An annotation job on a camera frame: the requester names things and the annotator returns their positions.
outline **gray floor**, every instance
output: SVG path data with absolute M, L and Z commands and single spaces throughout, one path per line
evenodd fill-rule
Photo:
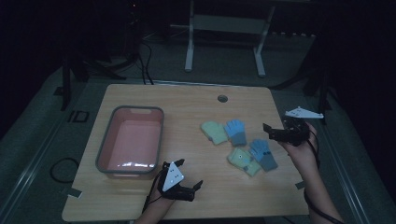
M 268 36 L 262 53 L 267 76 L 257 77 L 251 47 L 225 45 L 225 41 L 220 41 L 217 45 L 209 44 L 211 39 L 207 36 L 205 33 L 198 35 L 193 69 L 186 73 L 185 33 L 175 31 L 175 36 L 166 43 L 156 35 L 148 35 L 145 40 L 152 49 L 149 72 L 155 84 L 177 82 L 274 86 L 295 75 L 313 40 L 312 37 L 304 36 Z M 146 61 L 149 58 L 149 48 L 142 46 L 141 52 Z M 49 77 L 0 143 L 2 212 L 7 210 L 5 204 L 12 204 L 6 203 L 7 199 L 9 195 L 15 196 L 12 190 L 26 167 L 36 170 L 36 175 L 27 181 L 31 184 L 30 188 L 12 198 L 15 209 L 10 210 L 9 223 L 64 223 L 62 211 L 66 196 L 61 192 L 70 188 L 71 184 L 55 182 L 50 177 L 50 167 L 63 158 L 80 160 L 106 86 L 116 82 L 142 84 L 139 67 L 136 64 L 125 71 L 118 71 L 121 76 L 128 77 L 125 81 L 112 80 L 94 73 L 88 83 L 74 81 L 73 99 L 64 112 L 60 111 L 62 98 L 53 95 L 56 87 L 62 84 L 61 70 Z M 272 91 L 279 113 L 296 106 L 316 110 L 318 96 L 303 95 L 305 82 L 302 80 L 285 90 Z M 336 206 L 346 223 L 396 223 L 395 204 L 385 191 L 361 140 L 345 111 L 332 97 L 328 99 L 332 110 L 326 112 L 327 125 L 323 126 L 318 120 L 310 121 L 320 131 L 320 171 Z M 73 110 L 89 112 L 88 121 L 68 122 Z M 37 167 L 29 166 L 29 161 L 35 155 L 40 156 L 41 163 Z M 57 175 L 63 179 L 72 179 L 76 173 L 76 167 L 72 163 L 65 163 L 58 168 Z M 164 223 L 289 223 L 286 218 L 294 223 L 308 223 L 307 216 L 172 220 Z

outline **wooden table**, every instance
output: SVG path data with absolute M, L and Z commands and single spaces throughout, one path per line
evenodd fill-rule
M 228 97 L 226 103 L 219 95 Z M 142 211 L 152 180 L 109 179 L 95 167 L 95 159 L 111 113 L 119 105 L 152 105 L 163 109 L 163 161 L 185 159 L 180 171 L 184 187 L 204 180 L 193 202 L 177 201 L 166 219 L 212 217 L 265 217 L 306 215 L 308 209 L 298 171 L 286 151 L 269 141 L 278 167 L 250 177 L 227 161 L 230 142 L 214 146 L 200 125 L 208 120 L 225 124 L 241 119 L 247 140 L 268 139 L 265 122 L 282 129 L 271 92 L 266 88 L 170 85 L 110 85 L 99 109 L 92 133 L 73 184 L 81 197 L 68 197 L 63 211 L 66 221 L 136 219 Z

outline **green glove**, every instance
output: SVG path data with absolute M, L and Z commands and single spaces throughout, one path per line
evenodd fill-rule
M 261 169 L 260 165 L 254 160 L 251 154 L 239 147 L 236 147 L 230 153 L 227 160 L 230 164 L 245 171 L 250 176 L 254 176 Z
M 227 134 L 224 131 L 224 126 L 220 123 L 211 120 L 207 121 L 201 124 L 201 130 L 204 132 L 207 139 L 212 141 L 215 145 L 228 141 Z

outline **dark background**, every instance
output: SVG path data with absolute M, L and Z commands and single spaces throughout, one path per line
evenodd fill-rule
M 169 35 L 170 23 L 188 22 L 188 1 L 143 2 L 1 1 L 0 137 L 19 117 L 46 78 L 62 65 L 63 54 L 72 47 L 94 59 L 106 61 L 112 50 L 111 40 L 115 38 L 114 34 L 125 32 L 125 22 L 147 22 L 164 38 Z M 238 1 L 219 2 L 225 2 L 227 6 Z M 396 200 L 393 165 L 396 158 L 393 146 L 396 133 L 393 129 L 396 120 L 393 115 L 396 1 L 313 3 L 275 2 L 278 8 L 270 29 L 287 35 L 317 36 L 305 62 L 312 67 L 323 61 L 329 65 L 330 84 L 390 195 Z M 291 20 L 296 14 L 300 20 Z M 140 28 L 128 31 L 131 38 L 138 39 Z M 137 51 L 138 46 L 138 41 L 133 41 L 128 52 Z

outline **plastic bin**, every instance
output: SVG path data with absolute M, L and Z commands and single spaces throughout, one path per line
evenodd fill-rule
M 96 158 L 97 169 L 110 178 L 153 178 L 162 133 L 163 110 L 159 107 L 117 107 Z

